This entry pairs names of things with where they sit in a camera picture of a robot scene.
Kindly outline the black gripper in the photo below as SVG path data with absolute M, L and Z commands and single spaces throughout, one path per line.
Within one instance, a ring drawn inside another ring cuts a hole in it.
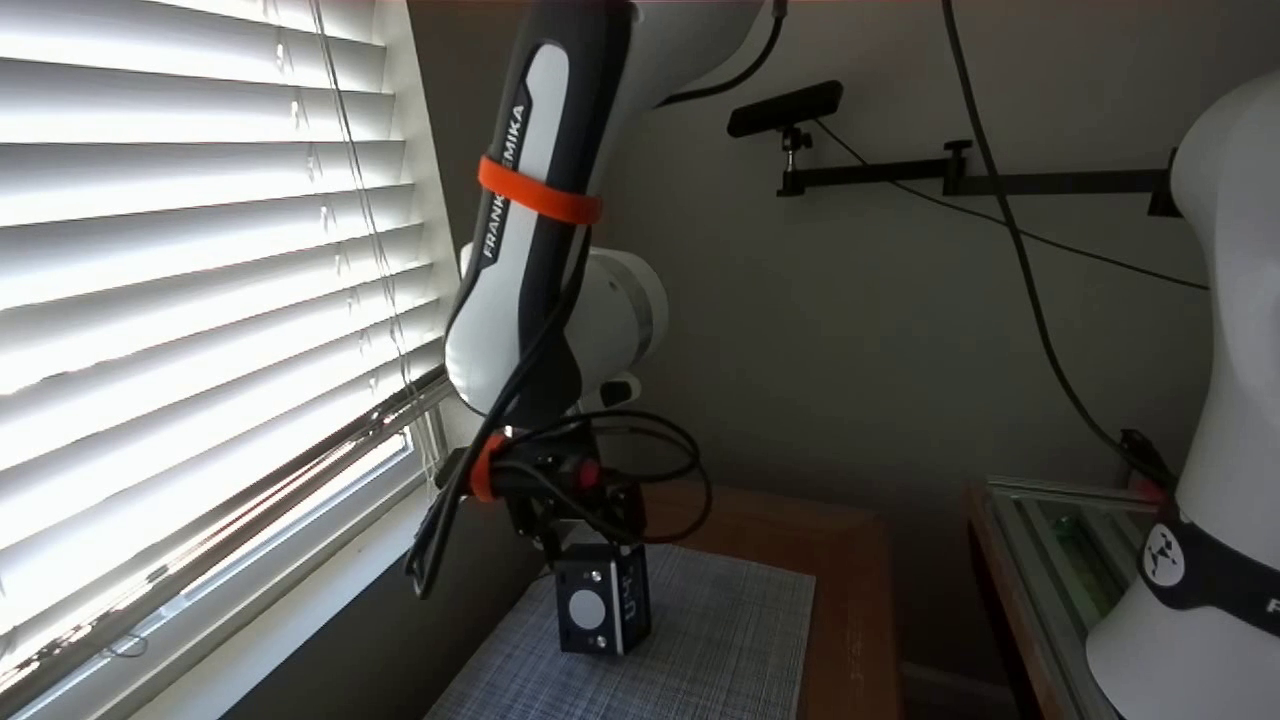
M 503 457 L 496 479 L 514 533 L 542 561 L 560 561 L 571 544 L 637 544 L 645 536 L 641 487 L 611 479 L 595 457 Z

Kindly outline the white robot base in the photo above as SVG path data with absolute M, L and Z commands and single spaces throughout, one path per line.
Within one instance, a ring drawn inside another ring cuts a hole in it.
M 1280 73 L 1181 139 L 1171 197 L 1213 292 L 1213 374 L 1135 581 L 1082 656 L 1125 720 L 1280 720 Z

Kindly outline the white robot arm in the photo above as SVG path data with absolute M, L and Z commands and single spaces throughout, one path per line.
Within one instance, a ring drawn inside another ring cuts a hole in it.
M 611 139 L 646 106 L 701 101 L 701 77 L 753 32 L 765 0 L 531 0 L 496 133 L 476 158 L 479 207 L 448 314 L 444 372 L 496 428 L 560 422 L 614 374 L 603 346 L 571 343 L 588 275 L 595 182 Z

